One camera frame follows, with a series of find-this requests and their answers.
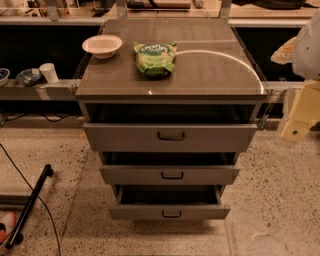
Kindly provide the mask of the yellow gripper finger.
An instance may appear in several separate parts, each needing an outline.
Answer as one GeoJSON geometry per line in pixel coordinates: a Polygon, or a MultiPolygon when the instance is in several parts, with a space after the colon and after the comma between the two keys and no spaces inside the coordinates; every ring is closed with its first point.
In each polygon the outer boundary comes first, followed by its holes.
{"type": "Polygon", "coordinates": [[[292,107],[280,133],[280,138],[297,144],[320,121],[320,82],[307,80],[296,90],[292,107]]]}
{"type": "Polygon", "coordinates": [[[296,37],[293,37],[286,41],[272,54],[271,61],[281,65],[291,63],[293,60],[295,42],[296,37]]]}

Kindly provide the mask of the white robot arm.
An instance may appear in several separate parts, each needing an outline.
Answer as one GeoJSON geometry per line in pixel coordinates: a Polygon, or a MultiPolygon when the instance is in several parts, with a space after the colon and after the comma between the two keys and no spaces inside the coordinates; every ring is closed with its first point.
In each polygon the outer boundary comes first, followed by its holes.
{"type": "Polygon", "coordinates": [[[277,64],[292,64],[293,73],[304,78],[295,91],[292,107],[282,125],[280,138],[297,144],[320,120],[320,10],[271,56],[277,64]]]}

